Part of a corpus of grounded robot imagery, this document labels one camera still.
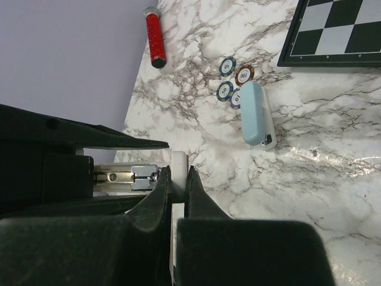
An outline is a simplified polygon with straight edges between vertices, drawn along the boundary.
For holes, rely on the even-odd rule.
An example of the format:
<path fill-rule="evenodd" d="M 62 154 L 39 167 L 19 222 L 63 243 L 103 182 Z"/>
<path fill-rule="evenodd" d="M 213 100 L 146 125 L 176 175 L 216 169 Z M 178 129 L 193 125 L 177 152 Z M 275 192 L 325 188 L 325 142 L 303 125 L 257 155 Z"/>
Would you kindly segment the white stapler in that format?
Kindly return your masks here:
<path fill-rule="evenodd" d="M 173 204 L 185 198 L 188 157 L 160 163 L 89 163 L 90 197 L 73 214 L 92 216 L 93 266 L 108 285 L 173 285 Z"/>

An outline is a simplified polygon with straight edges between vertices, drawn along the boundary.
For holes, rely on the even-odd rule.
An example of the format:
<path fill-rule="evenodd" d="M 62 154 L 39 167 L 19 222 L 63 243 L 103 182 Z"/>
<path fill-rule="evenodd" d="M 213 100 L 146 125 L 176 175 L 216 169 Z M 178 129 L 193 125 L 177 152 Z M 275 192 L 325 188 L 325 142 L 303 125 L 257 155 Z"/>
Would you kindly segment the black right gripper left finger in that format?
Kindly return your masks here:
<path fill-rule="evenodd" d="M 1 220 L 2 285 L 171 285 L 171 171 L 128 212 Z"/>

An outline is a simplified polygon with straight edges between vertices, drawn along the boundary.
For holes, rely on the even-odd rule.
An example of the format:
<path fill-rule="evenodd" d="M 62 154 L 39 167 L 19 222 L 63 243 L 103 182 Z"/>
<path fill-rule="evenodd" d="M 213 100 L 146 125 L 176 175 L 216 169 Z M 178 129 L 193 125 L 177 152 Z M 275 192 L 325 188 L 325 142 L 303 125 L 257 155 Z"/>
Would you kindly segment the light blue stapler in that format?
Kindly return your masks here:
<path fill-rule="evenodd" d="M 255 81 L 240 88 L 243 140 L 250 146 L 270 151 L 277 145 L 267 91 Z"/>

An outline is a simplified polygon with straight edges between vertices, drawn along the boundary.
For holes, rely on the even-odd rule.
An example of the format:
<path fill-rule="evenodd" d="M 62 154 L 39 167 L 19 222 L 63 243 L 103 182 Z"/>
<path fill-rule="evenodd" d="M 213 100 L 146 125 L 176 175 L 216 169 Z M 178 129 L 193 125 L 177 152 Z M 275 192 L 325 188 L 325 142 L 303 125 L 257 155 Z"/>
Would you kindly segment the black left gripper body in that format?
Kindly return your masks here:
<path fill-rule="evenodd" d="M 1 151 L 1 213 L 93 197 L 93 158 L 23 148 Z"/>

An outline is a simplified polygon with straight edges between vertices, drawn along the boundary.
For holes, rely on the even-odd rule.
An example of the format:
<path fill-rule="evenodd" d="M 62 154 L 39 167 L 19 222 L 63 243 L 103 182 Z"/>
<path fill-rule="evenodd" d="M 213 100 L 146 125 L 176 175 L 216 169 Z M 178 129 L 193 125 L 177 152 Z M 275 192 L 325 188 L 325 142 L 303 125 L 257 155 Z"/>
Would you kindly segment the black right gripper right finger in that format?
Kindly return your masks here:
<path fill-rule="evenodd" d="M 177 285 L 334 285 L 322 239 L 292 220 L 232 219 L 189 171 L 177 224 Z"/>

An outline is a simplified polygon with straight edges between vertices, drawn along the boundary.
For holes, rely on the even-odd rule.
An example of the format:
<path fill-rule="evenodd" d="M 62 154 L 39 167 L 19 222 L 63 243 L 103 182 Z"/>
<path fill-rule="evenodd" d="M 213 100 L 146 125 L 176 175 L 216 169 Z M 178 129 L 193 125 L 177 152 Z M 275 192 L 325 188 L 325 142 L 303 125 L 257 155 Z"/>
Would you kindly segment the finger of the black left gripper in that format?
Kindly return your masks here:
<path fill-rule="evenodd" d="M 2 214 L 1 219 L 21 217 L 72 217 L 120 215 L 134 208 L 146 194 L 93 197 L 86 200 L 45 204 Z"/>
<path fill-rule="evenodd" d="M 1 105 L 1 140 L 92 149 L 165 149 L 167 142 L 134 138 L 102 125 Z"/>

